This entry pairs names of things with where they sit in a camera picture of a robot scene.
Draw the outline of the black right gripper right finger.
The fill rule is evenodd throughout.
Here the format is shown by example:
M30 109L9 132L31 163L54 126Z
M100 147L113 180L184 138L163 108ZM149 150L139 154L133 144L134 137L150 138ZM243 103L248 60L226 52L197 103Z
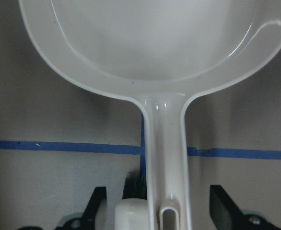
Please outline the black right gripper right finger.
M242 230L244 214L221 185L210 185L210 218L217 230Z

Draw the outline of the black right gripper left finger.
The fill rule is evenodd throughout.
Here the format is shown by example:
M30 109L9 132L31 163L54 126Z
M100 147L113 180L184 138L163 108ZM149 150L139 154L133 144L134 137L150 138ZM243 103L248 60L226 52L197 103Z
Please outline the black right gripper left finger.
M106 201L106 187L96 187L82 215L83 230L95 229L97 213L103 201Z

